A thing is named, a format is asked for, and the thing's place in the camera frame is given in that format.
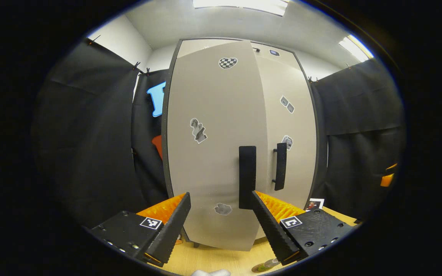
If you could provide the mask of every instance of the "ceiling light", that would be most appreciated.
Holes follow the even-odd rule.
[[[361,62],[373,57],[373,54],[353,35],[344,37],[344,39],[339,42],[339,45],[344,47]]]
[[[288,0],[193,0],[193,7],[243,7],[283,16],[287,2]]]

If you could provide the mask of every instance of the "black cabinet handle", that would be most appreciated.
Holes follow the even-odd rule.
[[[255,146],[240,146],[238,156],[240,158],[240,196],[238,208],[252,210],[251,192],[255,190],[257,153]]]
[[[274,190],[278,191],[284,189],[284,181],[286,180],[287,144],[277,143],[274,152],[277,152],[277,166],[275,168],[275,179],[272,182],[275,183]]]

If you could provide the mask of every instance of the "checkered heart sticker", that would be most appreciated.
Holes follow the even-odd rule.
[[[219,66],[223,69],[229,69],[236,65],[238,59],[235,57],[227,58],[224,57],[219,60]]]

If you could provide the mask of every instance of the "wooden floor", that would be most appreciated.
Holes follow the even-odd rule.
[[[323,210],[351,226],[356,225],[354,218],[342,215],[326,207],[323,207]],[[253,266],[274,258],[274,252],[272,252],[267,238],[256,240],[249,252],[224,250],[205,245],[194,248],[193,243],[184,241],[179,245],[175,245],[170,260],[162,269],[184,276],[190,276],[197,269],[206,272],[226,269],[231,272],[232,276],[254,276],[281,269],[282,265],[279,264],[265,273],[254,273],[251,271]]]

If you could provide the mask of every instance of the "door handle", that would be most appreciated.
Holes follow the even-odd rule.
[[[275,183],[274,190],[284,189],[284,181],[286,180],[286,161],[287,161],[287,144],[277,143],[277,148],[274,149],[277,152],[277,165],[275,168],[275,179],[272,182]]]

